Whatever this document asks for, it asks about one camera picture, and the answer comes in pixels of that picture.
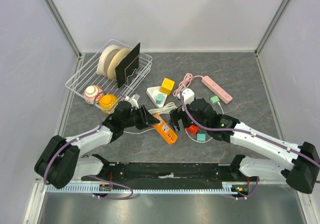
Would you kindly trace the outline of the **orange power strip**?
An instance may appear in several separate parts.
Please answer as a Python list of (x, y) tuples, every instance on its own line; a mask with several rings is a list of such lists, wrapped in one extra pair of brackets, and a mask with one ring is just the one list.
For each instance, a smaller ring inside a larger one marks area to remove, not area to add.
[(159, 114), (155, 114), (154, 117), (159, 121), (158, 124), (155, 124), (153, 126), (154, 129), (167, 142), (167, 144), (174, 144), (178, 139), (177, 134), (172, 130), (172, 128), (165, 122), (165, 120)]

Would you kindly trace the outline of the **red cube plug adapter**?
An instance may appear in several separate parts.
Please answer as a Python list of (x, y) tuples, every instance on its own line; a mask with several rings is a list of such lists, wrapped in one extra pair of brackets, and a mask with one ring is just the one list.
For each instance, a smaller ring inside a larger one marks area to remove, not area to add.
[(199, 128), (197, 126), (194, 126), (194, 125), (191, 125), (190, 127), (188, 127), (186, 129), (186, 131), (189, 133), (189, 134), (192, 134), (192, 135), (197, 135), (198, 131), (199, 131)]

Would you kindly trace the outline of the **teal plug adapter front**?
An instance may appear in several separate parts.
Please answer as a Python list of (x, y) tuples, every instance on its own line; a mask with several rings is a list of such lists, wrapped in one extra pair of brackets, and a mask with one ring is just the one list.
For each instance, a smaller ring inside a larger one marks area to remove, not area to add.
[(157, 105), (161, 105), (163, 103), (163, 99), (164, 98), (164, 95), (163, 93), (158, 93), (157, 97), (156, 97), (156, 104)]

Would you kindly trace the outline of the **teal plug adapter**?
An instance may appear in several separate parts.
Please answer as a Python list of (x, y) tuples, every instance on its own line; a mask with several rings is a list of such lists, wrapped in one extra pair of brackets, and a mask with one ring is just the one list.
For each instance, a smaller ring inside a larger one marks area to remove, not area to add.
[(198, 142), (206, 142), (206, 140), (207, 140), (206, 137), (207, 136), (206, 136), (206, 133), (204, 131), (198, 131), (196, 135), (197, 135), (196, 136), (197, 137), (196, 140)]
[(158, 93), (157, 97), (156, 97), (156, 104), (157, 105), (161, 105), (163, 103), (163, 99), (164, 98), (164, 95), (163, 93)]

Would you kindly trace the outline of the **yellow cube plug adapter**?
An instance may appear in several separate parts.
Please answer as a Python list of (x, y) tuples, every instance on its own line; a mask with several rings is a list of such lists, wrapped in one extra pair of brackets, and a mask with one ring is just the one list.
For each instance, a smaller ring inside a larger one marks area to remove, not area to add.
[(170, 93), (172, 92), (173, 88), (174, 88), (175, 82), (171, 79), (168, 78), (164, 78), (161, 86), (160, 86), (160, 92), (164, 93), (166, 95), (170, 95)]

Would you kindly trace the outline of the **pink power strip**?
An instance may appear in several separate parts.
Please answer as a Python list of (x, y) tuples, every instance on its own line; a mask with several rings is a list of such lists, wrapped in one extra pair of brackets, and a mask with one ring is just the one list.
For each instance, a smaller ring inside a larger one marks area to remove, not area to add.
[(233, 100), (233, 97), (209, 76), (203, 76), (201, 82), (216, 94), (225, 104), (228, 104)]

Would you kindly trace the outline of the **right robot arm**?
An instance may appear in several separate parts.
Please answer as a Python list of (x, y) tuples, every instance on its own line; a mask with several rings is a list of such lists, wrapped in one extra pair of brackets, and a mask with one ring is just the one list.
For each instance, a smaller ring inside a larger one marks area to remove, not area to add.
[(218, 114), (205, 99), (170, 112), (170, 124), (179, 131), (179, 121), (184, 128), (199, 127), (217, 141), (245, 147), (263, 155), (264, 159), (236, 155), (229, 168), (229, 175), (239, 181), (246, 177), (285, 181), (293, 189), (311, 194), (320, 170), (320, 158), (316, 147), (309, 143), (286, 142), (259, 132), (238, 119)]

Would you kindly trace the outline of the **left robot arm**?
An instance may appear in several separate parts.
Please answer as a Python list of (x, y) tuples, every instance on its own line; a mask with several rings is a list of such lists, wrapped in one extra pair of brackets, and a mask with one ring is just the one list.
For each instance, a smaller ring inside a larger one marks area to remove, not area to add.
[(114, 112), (98, 127), (73, 137), (52, 137), (37, 160), (34, 171), (45, 184), (57, 189), (65, 187), (74, 178), (88, 175), (106, 180), (110, 174), (109, 167), (100, 158), (84, 157), (84, 154), (119, 139), (126, 128), (143, 130), (159, 123), (159, 119), (152, 116), (145, 106), (136, 108), (128, 101), (120, 101)]

